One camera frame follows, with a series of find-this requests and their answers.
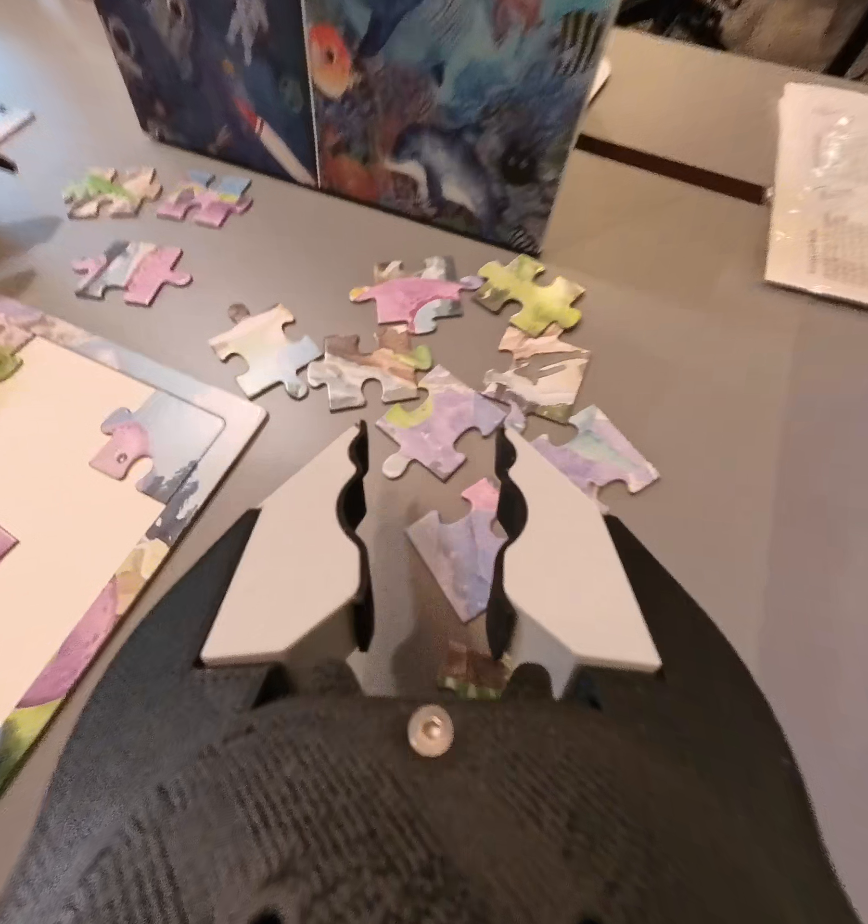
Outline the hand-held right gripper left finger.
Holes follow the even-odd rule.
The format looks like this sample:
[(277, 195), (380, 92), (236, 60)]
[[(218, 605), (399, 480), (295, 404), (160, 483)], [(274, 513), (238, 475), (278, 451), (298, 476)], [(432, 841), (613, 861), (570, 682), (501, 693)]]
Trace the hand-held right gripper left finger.
[(301, 682), (321, 664), (369, 653), (376, 607), (359, 531), (369, 470), (369, 429), (356, 423), (259, 505), (201, 667), (278, 667)]

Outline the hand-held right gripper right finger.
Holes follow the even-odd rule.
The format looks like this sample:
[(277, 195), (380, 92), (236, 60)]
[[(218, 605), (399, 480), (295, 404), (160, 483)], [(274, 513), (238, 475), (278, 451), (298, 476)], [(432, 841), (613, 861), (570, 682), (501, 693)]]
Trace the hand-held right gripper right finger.
[(486, 605), (492, 657), (540, 668), (553, 699), (586, 668), (658, 674), (661, 656), (597, 503), (505, 427), (495, 475), (506, 539)]

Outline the green tail brown puzzle piece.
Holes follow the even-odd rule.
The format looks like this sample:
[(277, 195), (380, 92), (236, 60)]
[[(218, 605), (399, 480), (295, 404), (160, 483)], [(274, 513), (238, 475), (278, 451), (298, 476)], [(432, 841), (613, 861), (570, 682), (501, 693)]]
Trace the green tail brown puzzle piece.
[(142, 167), (130, 171), (91, 168), (81, 179), (65, 187), (62, 197), (72, 221), (136, 218), (143, 207), (157, 202), (163, 193), (156, 170)]

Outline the pink blue striped puzzle piece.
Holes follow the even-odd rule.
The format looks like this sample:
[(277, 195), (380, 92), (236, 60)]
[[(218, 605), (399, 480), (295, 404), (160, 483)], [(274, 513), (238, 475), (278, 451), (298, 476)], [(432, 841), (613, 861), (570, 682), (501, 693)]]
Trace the pink blue striped puzzle piece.
[(71, 262), (78, 277), (75, 294), (81, 299), (103, 301), (119, 291), (125, 304), (150, 307), (166, 286), (184, 288), (193, 276), (179, 269), (184, 251), (150, 242), (115, 239), (98, 256)]

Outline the lavender green patch puzzle piece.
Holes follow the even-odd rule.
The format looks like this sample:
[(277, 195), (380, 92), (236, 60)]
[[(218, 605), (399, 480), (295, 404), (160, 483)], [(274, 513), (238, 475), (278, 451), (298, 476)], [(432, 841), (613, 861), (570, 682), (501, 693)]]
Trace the lavender green patch puzzle piece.
[(466, 460), (455, 449), (463, 434), (475, 431), (490, 436), (516, 414), (511, 405), (478, 393), (441, 365), (430, 370), (419, 386), (426, 393), (420, 405), (413, 409), (394, 405), (377, 421), (377, 428), (398, 445), (382, 463), (387, 479), (401, 478), (413, 463), (441, 481), (450, 479)]

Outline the white jigsaw puzzle board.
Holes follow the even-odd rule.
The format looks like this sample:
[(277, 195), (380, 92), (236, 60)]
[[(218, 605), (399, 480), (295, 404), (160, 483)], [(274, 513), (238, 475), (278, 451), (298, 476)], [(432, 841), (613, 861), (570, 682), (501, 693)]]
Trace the white jigsaw puzzle board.
[[(267, 420), (258, 405), (0, 295), (0, 661), (14, 674), (0, 797), (136, 600)], [(193, 474), (161, 504), (89, 465), (103, 421), (163, 391), (221, 417)]]

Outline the light blue loose puzzle piece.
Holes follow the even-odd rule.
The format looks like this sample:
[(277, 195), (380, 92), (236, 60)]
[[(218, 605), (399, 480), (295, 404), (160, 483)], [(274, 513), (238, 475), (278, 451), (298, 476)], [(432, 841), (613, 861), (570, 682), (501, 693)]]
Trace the light blue loose puzzle piece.
[(466, 514), (445, 522), (431, 511), (405, 533), (463, 624), (485, 610), (498, 550), (507, 535), (497, 525), (497, 484), (488, 478), (462, 492)]

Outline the grey white puzzle piece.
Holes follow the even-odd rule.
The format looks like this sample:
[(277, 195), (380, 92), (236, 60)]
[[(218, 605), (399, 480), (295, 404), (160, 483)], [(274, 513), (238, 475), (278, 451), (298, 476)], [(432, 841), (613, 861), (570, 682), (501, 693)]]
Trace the grey white puzzle piece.
[(507, 407), (505, 424), (523, 433), (528, 417), (568, 422), (590, 363), (591, 351), (563, 339), (563, 329), (552, 323), (534, 336), (509, 325), (498, 351), (511, 358), (504, 371), (484, 376), (483, 397)]

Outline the blue purple yellow puzzle piece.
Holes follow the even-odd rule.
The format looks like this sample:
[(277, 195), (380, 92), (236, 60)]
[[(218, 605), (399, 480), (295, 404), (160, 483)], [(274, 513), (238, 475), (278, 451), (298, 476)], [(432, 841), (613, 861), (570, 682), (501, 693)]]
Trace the blue purple yellow puzzle piece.
[(252, 181), (245, 177), (187, 170), (181, 181), (163, 199), (157, 218), (218, 229), (232, 215), (245, 214), (252, 205), (248, 196)]

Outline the grey brown puzzle piece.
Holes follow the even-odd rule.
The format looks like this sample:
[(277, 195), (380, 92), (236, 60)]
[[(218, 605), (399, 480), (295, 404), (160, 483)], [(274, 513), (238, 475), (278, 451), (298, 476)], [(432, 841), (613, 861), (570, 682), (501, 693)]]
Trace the grey brown puzzle piece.
[(418, 397), (418, 375), (433, 366), (430, 347), (416, 344), (405, 325), (380, 328), (374, 337), (375, 349), (364, 352), (358, 334), (329, 335), (323, 355), (308, 364), (308, 384), (326, 388), (332, 412), (364, 407), (363, 388), (370, 380), (381, 386), (383, 404)]

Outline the green blue white puzzle piece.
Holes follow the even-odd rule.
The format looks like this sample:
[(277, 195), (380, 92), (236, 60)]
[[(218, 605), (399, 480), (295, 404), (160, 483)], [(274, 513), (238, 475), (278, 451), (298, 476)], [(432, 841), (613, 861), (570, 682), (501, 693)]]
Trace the green blue white puzzle piece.
[(245, 396), (253, 400), (283, 385), (290, 398), (304, 399), (310, 386), (300, 372), (322, 351), (307, 335), (299, 340), (286, 335), (285, 327), (294, 323), (293, 313), (281, 303), (256, 314), (243, 303), (234, 303), (228, 315), (232, 328), (211, 338), (209, 346), (221, 362), (233, 357), (244, 361), (246, 371), (236, 376), (236, 382)]

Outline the yellow green puzzle piece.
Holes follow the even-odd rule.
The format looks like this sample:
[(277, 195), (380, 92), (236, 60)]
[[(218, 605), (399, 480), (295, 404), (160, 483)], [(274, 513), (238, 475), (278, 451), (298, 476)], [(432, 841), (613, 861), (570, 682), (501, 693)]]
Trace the yellow green puzzle piece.
[(474, 300), (494, 314), (507, 304), (518, 305), (510, 324), (533, 338), (542, 336), (552, 326), (562, 331), (575, 328), (582, 318), (576, 304), (585, 289), (560, 275), (549, 283), (541, 283), (539, 277), (544, 271), (545, 266), (526, 255), (514, 257), (506, 264), (492, 260), (478, 271), (483, 282), (475, 290)]

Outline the pink grey puzzle piece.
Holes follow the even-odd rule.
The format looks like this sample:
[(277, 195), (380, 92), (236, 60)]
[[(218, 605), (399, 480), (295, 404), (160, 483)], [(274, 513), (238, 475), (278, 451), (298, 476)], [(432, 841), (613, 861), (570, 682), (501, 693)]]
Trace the pink grey puzzle piece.
[(457, 276), (452, 258), (443, 256), (427, 257), (417, 272), (401, 260), (380, 262), (373, 275), (374, 283), (353, 288), (349, 300), (374, 302), (378, 324), (402, 324), (413, 335), (435, 333), (440, 320), (462, 316), (463, 293), (486, 283), (479, 274)]

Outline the space ocean print puzzle box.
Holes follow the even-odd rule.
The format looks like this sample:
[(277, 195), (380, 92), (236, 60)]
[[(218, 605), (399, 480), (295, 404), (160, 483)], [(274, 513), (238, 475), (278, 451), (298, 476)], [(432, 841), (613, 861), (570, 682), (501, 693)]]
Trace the space ocean print puzzle box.
[(621, 2), (94, 6), (155, 141), (537, 256)]

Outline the paper in plastic sleeve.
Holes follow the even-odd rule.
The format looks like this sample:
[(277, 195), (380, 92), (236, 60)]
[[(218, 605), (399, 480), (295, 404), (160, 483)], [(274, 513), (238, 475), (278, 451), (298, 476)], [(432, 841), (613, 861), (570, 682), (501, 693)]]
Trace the paper in plastic sleeve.
[(787, 83), (764, 280), (868, 308), (868, 93)]

